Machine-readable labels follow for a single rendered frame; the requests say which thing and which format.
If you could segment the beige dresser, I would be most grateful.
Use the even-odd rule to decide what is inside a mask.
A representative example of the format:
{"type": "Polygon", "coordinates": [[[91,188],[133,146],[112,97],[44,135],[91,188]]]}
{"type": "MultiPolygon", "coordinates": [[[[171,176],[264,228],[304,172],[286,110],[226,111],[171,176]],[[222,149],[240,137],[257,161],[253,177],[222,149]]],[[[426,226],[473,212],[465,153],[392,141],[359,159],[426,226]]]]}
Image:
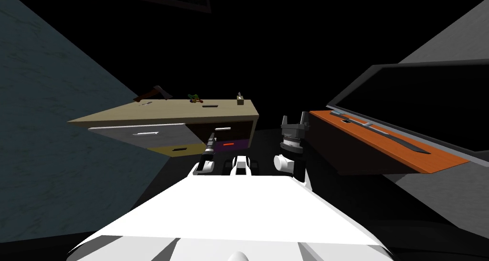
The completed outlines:
{"type": "Polygon", "coordinates": [[[109,127],[127,125],[161,125],[184,123],[215,123],[253,121],[249,145],[251,145],[259,114],[252,101],[245,100],[238,105],[237,100],[204,100],[191,103],[189,100],[143,100],[111,108],[75,120],[72,124],[80,127],[109,127]],[[205,104],[217,104],[217,108],[203,108],[205,104]]]}

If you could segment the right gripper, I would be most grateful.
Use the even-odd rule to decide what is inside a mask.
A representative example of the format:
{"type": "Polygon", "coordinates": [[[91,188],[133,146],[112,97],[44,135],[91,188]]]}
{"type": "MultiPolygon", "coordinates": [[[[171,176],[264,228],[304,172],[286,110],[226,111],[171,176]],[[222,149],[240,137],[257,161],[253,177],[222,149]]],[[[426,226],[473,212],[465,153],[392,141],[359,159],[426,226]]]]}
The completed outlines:
{"type": "Polygon", "coordinates": [[[305,133],[309,130],[308,112],[301,113],[300,124],[287,124],[287,115],[284,115],[281,128],[284,140],[300,141],[305,138],[305,133]]]}

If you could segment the dark brown drawer front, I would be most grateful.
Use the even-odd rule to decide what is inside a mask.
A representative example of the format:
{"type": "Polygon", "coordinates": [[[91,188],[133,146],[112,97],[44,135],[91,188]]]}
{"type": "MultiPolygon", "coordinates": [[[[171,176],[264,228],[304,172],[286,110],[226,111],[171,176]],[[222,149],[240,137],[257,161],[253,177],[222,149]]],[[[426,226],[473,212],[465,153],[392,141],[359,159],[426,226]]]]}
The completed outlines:
{"type": "Polygon", "coordinates": [[[230,141],[249,139],[253,121],[215,122],[215,123],[192,123],[186,126],[204,143],[206,143],[212,132],[219,141],[230,141]],[[228,131],[215,131],[218,127],[231,127],[228,131]]]}

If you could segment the purple drawer front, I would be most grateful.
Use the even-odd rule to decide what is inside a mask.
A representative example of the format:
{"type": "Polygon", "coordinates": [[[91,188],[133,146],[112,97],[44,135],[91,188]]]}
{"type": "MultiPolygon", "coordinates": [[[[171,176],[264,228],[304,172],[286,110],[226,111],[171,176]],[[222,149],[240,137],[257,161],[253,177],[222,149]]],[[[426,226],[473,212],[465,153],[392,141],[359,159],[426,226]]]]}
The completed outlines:
{"type": "Polygon", "coordinates": [[[249,139],[239,139],[239,140],[230,140],[230,141],[219,141],[217,140],[215,143],[214,151],[218,152],[226,152],[226,151],[234,151],[240,149],[246,149],[249,145],[249,139]],[[232,146],[223,146],[222,143],[231,143],[234,142],[232,146]]]}

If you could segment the yellow drawer front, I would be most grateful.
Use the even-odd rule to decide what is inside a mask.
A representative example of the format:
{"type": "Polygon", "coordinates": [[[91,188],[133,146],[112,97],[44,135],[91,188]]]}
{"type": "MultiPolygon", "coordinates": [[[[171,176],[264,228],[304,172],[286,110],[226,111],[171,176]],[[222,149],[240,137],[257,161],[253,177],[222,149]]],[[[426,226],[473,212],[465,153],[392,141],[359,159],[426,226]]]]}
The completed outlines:
{"type": "Polygon", "coordinates": [[[191,156],[191,155],[200,155],[205,150],[206,144],[197,143],[197,144],[189,144],[189,145],[178,145],[178,146],[163,146],[163,147],[153,147],[148,148],[148,150],[169,156],[169,157],[182,157],[182,156],[191,156]],[[172,151],[172,149],[187,147],[187,150],[184,151],[172,151]]]}

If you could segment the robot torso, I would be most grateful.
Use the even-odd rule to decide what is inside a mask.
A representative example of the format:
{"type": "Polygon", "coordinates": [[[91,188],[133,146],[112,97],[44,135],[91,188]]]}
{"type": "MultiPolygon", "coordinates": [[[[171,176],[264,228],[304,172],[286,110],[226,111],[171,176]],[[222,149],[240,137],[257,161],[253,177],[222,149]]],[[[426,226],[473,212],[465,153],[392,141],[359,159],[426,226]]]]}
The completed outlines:
{"type": "Polygon", "coordinates": [[[289,176],[188,176],[66,261],[394,261],[365,227],[289,176]]]}

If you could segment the grey drawer front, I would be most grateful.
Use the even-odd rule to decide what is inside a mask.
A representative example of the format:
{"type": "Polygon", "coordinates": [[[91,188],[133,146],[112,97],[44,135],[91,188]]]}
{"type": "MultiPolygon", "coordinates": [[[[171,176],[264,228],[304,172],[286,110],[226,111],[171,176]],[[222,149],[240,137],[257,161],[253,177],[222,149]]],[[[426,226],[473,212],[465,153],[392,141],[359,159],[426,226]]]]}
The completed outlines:
{"type": "Polygon", "coordinates": [[[91,127],[91,132],[142,148],[178,146],[202,143],[184,123],[161,125],[127,125],[91,127]],[[139,132],[155,132],[154,136],[133,136],[139,132]]]}

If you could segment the long black bar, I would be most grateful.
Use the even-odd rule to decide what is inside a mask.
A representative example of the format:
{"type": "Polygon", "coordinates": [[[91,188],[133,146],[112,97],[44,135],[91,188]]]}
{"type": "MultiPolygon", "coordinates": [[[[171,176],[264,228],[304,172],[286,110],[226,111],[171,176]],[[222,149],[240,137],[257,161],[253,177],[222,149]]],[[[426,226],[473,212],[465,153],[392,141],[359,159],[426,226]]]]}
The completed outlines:
{"type": "Polygon", "coordinates": [[[412,145],[412,144],[410,144],[410,143],[408,143],[408,142],[406,142],[406,141],[404,141],[404,140],[402,140],[400,138],[394,137],[394,136],[390,135],[389,133],[386,133],[384,131],[381,131],[379,129],[376,129],[376,128],[372,127],[372,124],[371,123],[362,124],[362,123],[360,123],[360,122],[358,122],[356,120],[353,120],[352,118],[346,117],[345,114],[342,114],[342,113],[340,113],[338,111],[334,111],[334,110],[333,111],[330,111],[330,115],[339,117],[343,121],[348,121],[349,123],[354,123],[354,124],[356,124],[358,126],[361,126],[361,127],[365,128],[367,130],[371,130],[371,131],[373,131],[373,132],[375,132],[375,133],[377,133],[379,135],[382,135],[382,136],[384,136],[384,137],[386,137],[386,138],[388,138],[388,139],[390,139],[392,141],[395,141],[396,143],[399,143],[399,144],[403,145],[404,147],[406,147],[406,148],[408,148],[408,149],[410,149],[412,151],[415,151],[415,152],[418,152],[418,153],[423,153],[423,154],[430,154],[429,152],[427,152],[427,151],[425,151],[425,150],[423,150],[423,149],[421,149],[421,148],[419,148],[419,147],[417,147],[415,145],[412,145]]]}

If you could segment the brown axe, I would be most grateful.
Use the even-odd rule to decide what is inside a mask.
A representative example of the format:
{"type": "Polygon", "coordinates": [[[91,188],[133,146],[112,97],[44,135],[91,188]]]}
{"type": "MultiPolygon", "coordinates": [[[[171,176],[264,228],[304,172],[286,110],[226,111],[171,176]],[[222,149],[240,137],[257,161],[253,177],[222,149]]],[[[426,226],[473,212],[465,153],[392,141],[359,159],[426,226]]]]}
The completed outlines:
{"type": "Polygon", "coordinates": [[[165,100],[171,99],[173,97],[168,92],[166,92],[165,90],[163,90],[159,85],[156,85],[149,92],[147,92],[147,93],[145,93],[143,95],[140,95],[140,96],[134,98],[133,101],[134,102],[140,102],[143,99],[147,99],[147,98],[153,97],[153,96],[155,96],[157,94],[162,95],[163,99],[165,99],[165,100]]]}

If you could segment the black television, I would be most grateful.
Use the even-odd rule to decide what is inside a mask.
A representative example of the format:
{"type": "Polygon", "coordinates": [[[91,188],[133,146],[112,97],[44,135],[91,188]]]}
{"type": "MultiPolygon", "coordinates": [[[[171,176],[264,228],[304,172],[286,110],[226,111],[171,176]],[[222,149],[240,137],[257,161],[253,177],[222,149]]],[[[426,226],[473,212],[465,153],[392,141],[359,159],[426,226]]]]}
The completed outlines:
{"type": "Polygon", "coordinates": [[[328,107],[489,167],[489,59],[372,65],[328,107]]]}

